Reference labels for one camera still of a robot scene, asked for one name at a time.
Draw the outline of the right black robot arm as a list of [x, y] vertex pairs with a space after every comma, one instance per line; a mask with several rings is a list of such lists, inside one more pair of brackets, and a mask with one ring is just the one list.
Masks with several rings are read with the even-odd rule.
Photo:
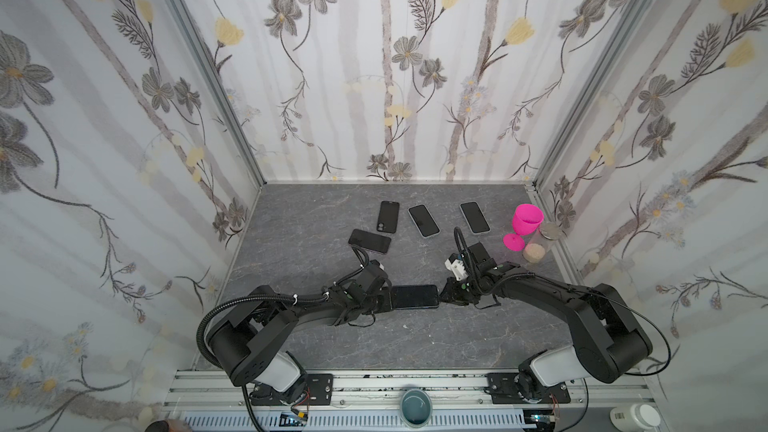
[[516, 263], [497, 263], [480, 243], [451, 254], [445, 267], [451, 276], [440, 293], [443, 303], [477, 305], [485, 296], [517, 300], [568, 326], [569, 346], [540, 352], [518, 366], [513, 384], [524, 402], [540, 402], [571, 380], [611, 384], [653, 353], [641, 314], [607, 284], [570, 284]]

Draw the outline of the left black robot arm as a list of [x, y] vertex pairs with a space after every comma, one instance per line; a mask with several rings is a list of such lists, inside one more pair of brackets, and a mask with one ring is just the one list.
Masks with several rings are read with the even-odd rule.
[[209, 311], [196, 331], [200, 355], [245, 390], [285, 405], [308, 394], [308, 374], [284, 344], [308, 327], [336, 327], [394, 308], [393, 286], [383, 266], [369, 260], [317, 294], [289, 295], [268, 285]]

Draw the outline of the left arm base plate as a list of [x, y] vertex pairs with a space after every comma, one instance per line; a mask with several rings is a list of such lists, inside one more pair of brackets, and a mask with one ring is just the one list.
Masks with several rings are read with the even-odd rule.
[[331, 404], [334, 376], [330, 373], [307, 374], [284, 392], [256, 383], [249, 390], [253, 406], [328, 406]]

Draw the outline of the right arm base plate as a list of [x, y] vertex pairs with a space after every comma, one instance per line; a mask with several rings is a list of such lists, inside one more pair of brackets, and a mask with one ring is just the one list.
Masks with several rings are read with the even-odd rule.
[[484, 392], [496, 405], [556, 405], [571, 402], [564, 383], [544, 387], [526, 373], [489, 373]]

